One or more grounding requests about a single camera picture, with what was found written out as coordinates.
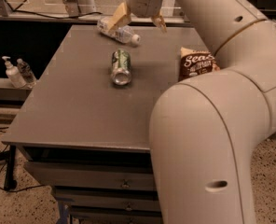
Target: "floor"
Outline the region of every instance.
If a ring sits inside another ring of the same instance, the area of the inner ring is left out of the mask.
[[[0,127],[6,127],[19,109],[0,108]],[[0,150],[5,146],[0,142]],[[25,172],[25,158],[17,151],[14,178],[18,182],[16,190],[39,185]],[[5,170],[0,161],[0,187],[4,186]],[[276,133],[259,144],[252,159],[252,181],[255,197],[257,224],[276,224]],[[0,224],[51,224],[59,219],[59,209],[50,194],[50,187],[27,189],[8,193],[0,189]]]

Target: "drawer handle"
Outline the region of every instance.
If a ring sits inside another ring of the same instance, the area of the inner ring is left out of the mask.
[[[131,208],[131,204],[130,204],[130,203],[128,203],[128,205],[127,205],[127,207],[125,208],[125,210],[126,210],[127,212],[131,212],[131,211],[132,211],[132,208]]]
[[[129,183],[128,183],[128,180],[124,180],[124,181],[123,181],[123,184],[121,184],[120,187],[121,187],[122,189],[129,189],[129,188],[130,188],[130,185],[129,185]]]

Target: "drawer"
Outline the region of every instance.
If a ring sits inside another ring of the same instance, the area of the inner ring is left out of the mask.
[[[147,168],[35,161],[26,162],[24,168],[44,185],[96,189],[156,189],[154,176]]]
[[[98,209],[85,207],[69,207],[69,213],[74,218],[91,222],[109,222],[112,224],[163,224],[161,213],[156,212],[126,212],[114,209]]]
[[[115,208],[129,212],[160,212],[158,194],[155,191],[54,188],[52,195],[58,202],[67,205]]]

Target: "aluminum can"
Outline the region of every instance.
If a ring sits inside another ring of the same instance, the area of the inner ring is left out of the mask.
[[[124,49],[118,49],[112,54],[111,78],[119,86],[131,82],[131,57]]]

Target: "lotion bottle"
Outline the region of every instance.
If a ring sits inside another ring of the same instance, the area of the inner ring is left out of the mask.
[[[24,87],[26,85],[26,81],[23,78],[23,76],[21,75],[18,68],[16,66],[14,66],[11,63],[11,61],[8,60],[8,59],[10,59],[10,57],[3,56],[2,59],[5,61],[5,65],[7,67],[7,70],[6,70],[7,77],[9,78],[9,80],[11,81],[13,86],[15,88]]]

